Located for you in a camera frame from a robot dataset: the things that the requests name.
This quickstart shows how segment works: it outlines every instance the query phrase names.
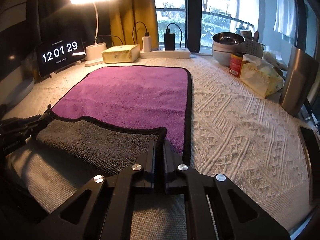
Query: bowl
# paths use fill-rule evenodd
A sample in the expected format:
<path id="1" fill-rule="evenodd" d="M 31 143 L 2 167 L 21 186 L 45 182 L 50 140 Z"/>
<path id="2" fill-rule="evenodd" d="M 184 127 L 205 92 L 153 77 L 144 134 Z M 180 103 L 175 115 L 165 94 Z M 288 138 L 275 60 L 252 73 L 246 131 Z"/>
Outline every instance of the bowl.
<path id="1" fill-rule="evenodd" d="M 213 58 L 224 67 L 230 67 L 231 53 L 215 51 L 212 49 Z"/>
<path id="2" fill-rule="evenodd" d="M 218 33 L 212 39 L 215 50 L 241 52 L 244 48 L 244 37 L 236 33 Z"/>

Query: power strip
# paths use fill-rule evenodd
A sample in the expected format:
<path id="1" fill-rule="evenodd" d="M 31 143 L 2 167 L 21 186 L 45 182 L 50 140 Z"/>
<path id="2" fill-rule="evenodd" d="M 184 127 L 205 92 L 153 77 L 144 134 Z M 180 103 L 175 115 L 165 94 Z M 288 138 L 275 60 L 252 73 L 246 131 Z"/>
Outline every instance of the power strip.
<path id="1" fill-rule="evenodd" d="M 190 50 L 175 49 L 164 50 L 164 48 L 152 49 L 150 52 L 140 51 L 140 58 L 190 58 Z"/>

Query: black smartphone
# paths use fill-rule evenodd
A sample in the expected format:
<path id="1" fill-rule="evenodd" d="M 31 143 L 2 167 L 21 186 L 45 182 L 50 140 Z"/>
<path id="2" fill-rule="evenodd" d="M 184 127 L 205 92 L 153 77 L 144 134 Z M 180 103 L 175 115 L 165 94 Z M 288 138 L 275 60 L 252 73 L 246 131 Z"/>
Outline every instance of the black smartphone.
<path id="1" fill-rule="evenodd" d="M 320 150 L 313 130 L 300 126 L 300 140 L 306 156 L 309 177 L 309 203 L 320 203 Z"/>

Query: digital clock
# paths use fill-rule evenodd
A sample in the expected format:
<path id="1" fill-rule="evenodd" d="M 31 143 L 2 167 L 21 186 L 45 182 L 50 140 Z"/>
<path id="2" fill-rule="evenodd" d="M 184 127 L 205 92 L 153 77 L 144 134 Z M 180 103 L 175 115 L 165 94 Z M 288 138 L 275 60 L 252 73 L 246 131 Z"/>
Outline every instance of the digital clock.
<path id="1" fill-rule="evenodd" d="M 82 40 L 74 35 L 65 35 L 44 42 L 37 47 L 36 54 L 41 77 L 45 77 L 85 57 Z"/>

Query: silver cylinder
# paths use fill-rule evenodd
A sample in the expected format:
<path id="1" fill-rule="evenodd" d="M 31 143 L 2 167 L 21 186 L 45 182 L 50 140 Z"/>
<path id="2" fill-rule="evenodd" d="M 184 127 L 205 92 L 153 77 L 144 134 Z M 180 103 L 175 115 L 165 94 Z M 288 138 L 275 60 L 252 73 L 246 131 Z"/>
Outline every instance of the silver cylinder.
<path id="1" fill-rule="evenodd" d="M 290 115 L 296 116 L 305 102 L 316 80 L 319 63 L 303 52 L 292 47 L 288 73 L 279 103 Z"/>

